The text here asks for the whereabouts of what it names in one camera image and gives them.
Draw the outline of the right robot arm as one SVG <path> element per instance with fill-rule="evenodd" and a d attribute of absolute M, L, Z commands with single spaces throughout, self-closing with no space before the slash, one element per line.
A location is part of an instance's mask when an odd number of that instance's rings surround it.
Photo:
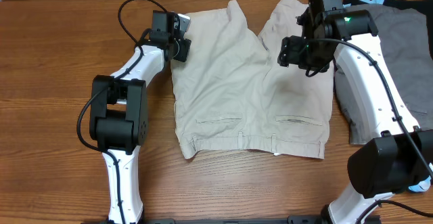
<path fill-rule="evenodd" d="M 379 223 L 376 208 L 432 178 L 432 132 L 405 107 L 368 11 L 350 12 L 342 0 L 309 0 L 297 23 L 302 34 L 283 39 L 278 64 L 295 64 L 312 77 L 335 62 L 366 122 L 367 143 L 348 159 L 350 182 L 342 194 L 319 215 L 291 215 L 288 222 Z"/>

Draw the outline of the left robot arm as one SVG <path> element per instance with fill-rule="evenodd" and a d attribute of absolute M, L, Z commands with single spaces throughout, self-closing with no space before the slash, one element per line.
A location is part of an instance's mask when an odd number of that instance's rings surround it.
<path fill-rule="evenodd" d="M 154 11 L 128 62 L 92 83 L 89 133 L 104 157 L 110 190 L 108 223 L 142 223 L 139 151 L 148 131 L 147 86 L 171 60 L 185 62 L 190 17 Z"/>

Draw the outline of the beige shorts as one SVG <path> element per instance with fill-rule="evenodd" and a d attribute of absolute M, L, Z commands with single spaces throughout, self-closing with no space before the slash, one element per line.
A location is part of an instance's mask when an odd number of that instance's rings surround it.
<path fill-rule="evenodd" d="M 183 156 L 203 150 L 261 150 L 323 158 L 334 74 L 311 78 L 277 62 L 284 37 L 300 35 L 298 0 L 281 0 L 260 33 L 237 1 L 190 14 L 186 62 L 171 64 L 175 133 Z"/>

